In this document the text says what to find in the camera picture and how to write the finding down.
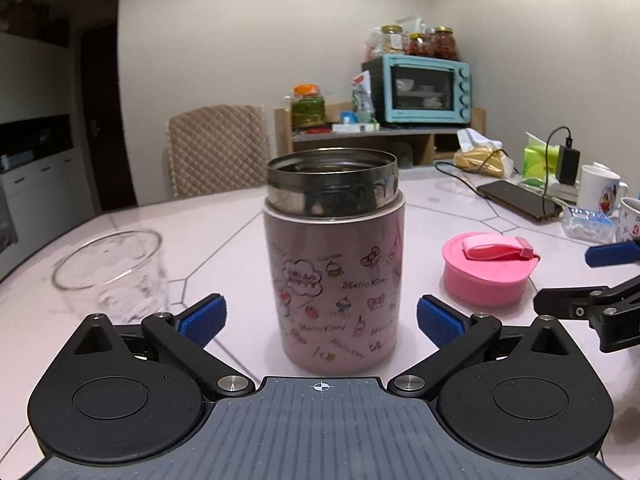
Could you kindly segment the pink jar lid with strap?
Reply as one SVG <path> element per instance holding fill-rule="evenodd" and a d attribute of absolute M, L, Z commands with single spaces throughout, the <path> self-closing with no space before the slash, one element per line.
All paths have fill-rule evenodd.
<path fill-rule="evenodd" d="M 448 294 L 484 308 L 518 304 L 540 263 L 540 255 L 524 237 L 488 232 L 450 238 L 442 245 L 442 258 L 442 281 Z"/>

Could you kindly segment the pink Hello Kitty food jar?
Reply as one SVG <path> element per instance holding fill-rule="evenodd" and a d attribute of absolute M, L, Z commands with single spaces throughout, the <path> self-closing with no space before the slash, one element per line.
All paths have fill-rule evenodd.
<path fill-rule="evenodd" d="M 405 197 L 397 159 L 317 148 L 273 159 L 264 222 L 282 347 L 316 375 L 374 367 L 395 349 Z"/>

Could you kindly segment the white kitchen cabinet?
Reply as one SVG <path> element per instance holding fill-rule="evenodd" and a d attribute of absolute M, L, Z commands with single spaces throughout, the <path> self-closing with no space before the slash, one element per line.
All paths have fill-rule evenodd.
<path fill-rule="evenodd" d="M 73 52 L 1 35 L 1 274 L 94 216 Z"/>

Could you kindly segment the blue tissue packet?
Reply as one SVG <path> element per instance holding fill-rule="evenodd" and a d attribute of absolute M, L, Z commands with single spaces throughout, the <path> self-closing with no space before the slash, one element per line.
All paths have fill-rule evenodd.
<path fill-rule="evenodd" d="M 563 208 L 562 228 L 565 235 L 574 240 L 611 244 L 615 240 L 615 223 L 603 212 L 576 206 Z"/>

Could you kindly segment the white cartoon mug front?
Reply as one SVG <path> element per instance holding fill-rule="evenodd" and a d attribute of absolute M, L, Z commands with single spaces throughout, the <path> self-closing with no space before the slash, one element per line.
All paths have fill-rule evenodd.
<path fill-rule="evenodd" d="M 624 197 L 620 201 L 620 213 L 618 214 L 615 239 L 620 242 L 628 242 L 640 237 L 640 200 L 638 198 Z"/>

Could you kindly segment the white cartoon mug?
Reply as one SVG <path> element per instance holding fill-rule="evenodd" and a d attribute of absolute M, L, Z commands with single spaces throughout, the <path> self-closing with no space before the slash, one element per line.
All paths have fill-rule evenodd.
<path fill-rule="evenodd" d="M 577 207 L 612 216 L 627 195 L 628 184 L 611 169 L 598 165 L 582 165 Z"/>
<path fill-rule="evenodd" d="M 628 242 L 640 237 L 640 200 L 638 198 L 624 197 L 620 201 L 620 213 L 618 214 L 615 239 L 620 242 Z"/>

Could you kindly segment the white cartoon mug rear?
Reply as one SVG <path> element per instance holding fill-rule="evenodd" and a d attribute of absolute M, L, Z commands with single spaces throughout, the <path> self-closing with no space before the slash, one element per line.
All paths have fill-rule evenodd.
<path fill-rule="evenodd" d="M 627 195 L 628 184 L 611 169 L 598 165 L 582 165 L 577 207 L 612 216 Z"/>

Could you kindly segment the black smartphone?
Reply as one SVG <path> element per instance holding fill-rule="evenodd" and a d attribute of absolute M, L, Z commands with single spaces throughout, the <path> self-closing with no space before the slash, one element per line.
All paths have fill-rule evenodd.
<path fill-rule="evenodd" d="M 533 222 L 548 222 L 562 212 L 562 207 L 552 200 L 505 180 L 482 184 L 476 190 L 488 200 Z"/>

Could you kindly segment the clear drinking glass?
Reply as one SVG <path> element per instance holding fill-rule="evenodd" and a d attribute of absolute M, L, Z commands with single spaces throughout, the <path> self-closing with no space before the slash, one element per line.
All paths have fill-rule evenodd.
<path fill-rule="evenodd" d="M 131 324 L 170 305 L 163 237 L 148 229 L 90 240 L 54 266 L 51 282 L 80 318 L 102 313 Z"/>

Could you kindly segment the green tissue box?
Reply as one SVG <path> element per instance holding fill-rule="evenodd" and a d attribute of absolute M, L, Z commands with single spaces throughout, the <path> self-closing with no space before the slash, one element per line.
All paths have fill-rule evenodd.
<path fill-rule="evenodd" d="M 527 144 L 524 148 L 521 175 L 527 185 L 535 188 L 544 186 L 547 176 L 554 176 L 558 163 L 559 145 L 548 146 L 544 140 L 526 132 Z"/>

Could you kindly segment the wooden shelf unit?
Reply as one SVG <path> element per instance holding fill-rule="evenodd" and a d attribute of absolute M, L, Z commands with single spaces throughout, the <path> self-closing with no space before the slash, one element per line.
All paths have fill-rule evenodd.
<path fill-rule="evenodd" d="M 371 132 L 295 133 L 291 112 L 277 108 L 273 112 L 276 155 L 286 155 L 312 148 L 373 148 L 385 150 L 391 143 L 407 143 L 413 166 L 431 166 L 438 160 L 452 159 L 459 148 L 457 131 L 461 126 L 383 128 Z"/>

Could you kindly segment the teal toaster oven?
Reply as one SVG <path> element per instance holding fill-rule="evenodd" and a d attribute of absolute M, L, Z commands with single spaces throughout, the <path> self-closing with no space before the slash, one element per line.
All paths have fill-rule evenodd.
<path fill-rule="evenodd" d="M 375 118 L 384 125 L 467 125 L 472 117 L 469 64 L 386 54 L 361 64 L 370 76 Z"/>

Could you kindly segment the glass jar red contents right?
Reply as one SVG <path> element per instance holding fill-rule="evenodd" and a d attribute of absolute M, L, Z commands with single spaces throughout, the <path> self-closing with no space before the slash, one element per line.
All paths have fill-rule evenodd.
<path fill-rule="evenodd" d="M 450 27 L 438 26 L 433 29 L 433 55 L 443 60 L 457 61 L 459 51 L 454 31 Z"/>

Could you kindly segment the glass jar red contents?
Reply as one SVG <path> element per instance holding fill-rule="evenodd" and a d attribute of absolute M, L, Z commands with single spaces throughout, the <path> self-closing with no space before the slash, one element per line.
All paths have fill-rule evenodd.
<path fill-rule="evenodd" d="M 405 54 L 432 58 L 434 49 L 432 35 L 427 32 L 412 32 L 405 42 Z"/>
<path fill-rule="evenodd" d="M 443 60 L 457 61 L 459 51 L 454 31 L 450 27 L 438 26 L 433 29 L 433 55 Z"/>

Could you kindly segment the quilted beige chair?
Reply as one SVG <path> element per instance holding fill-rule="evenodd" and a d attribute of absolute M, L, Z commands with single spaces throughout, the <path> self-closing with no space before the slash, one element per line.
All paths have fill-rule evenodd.
<path fill-rule="evenodd" d="M 166 122 L 168 168 L 177 200 L 259 188 L 269 157 L 265 109 L 212 105 Z"/>

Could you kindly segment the glass jar red contents middle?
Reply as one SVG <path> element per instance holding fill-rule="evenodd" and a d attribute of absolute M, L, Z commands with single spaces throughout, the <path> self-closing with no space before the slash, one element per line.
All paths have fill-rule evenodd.
<path fill-rule="evenodd" d="M 432 58 L 434 49 L 432 35 L 427 32 L 412 32 L 405 42 L 405 54 Z"/>

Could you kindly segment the red white package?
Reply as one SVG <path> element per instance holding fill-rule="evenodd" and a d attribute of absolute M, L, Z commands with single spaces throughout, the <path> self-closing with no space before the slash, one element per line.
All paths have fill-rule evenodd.
<path fill-rule="evenodd" d="M 352 80 L 352 109 L 358 122 L 373 122 L 375 120 L 374 105 L 371 98 L 371 76 L 368 70 L 357 75 Z"/>

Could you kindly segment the glass jar pale contents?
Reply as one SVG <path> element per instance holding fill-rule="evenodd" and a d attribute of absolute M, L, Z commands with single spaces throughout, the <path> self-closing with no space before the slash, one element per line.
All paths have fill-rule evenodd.
<path fill-rule="evenodd" d="M 370 32 L 367 41 L 371 58 L 404 53 L 404 29 L 397 24 L 383 25 Z"/>

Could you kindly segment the green pickle jar orange lid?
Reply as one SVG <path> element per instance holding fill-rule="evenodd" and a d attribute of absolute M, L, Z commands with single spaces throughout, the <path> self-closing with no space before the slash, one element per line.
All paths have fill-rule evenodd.
<path fill-rule="evenodd" d="M 326 102 L 318 84 L 299 84 L 291 101 L 294 129 L 321 127 L 326 123 Z"/>

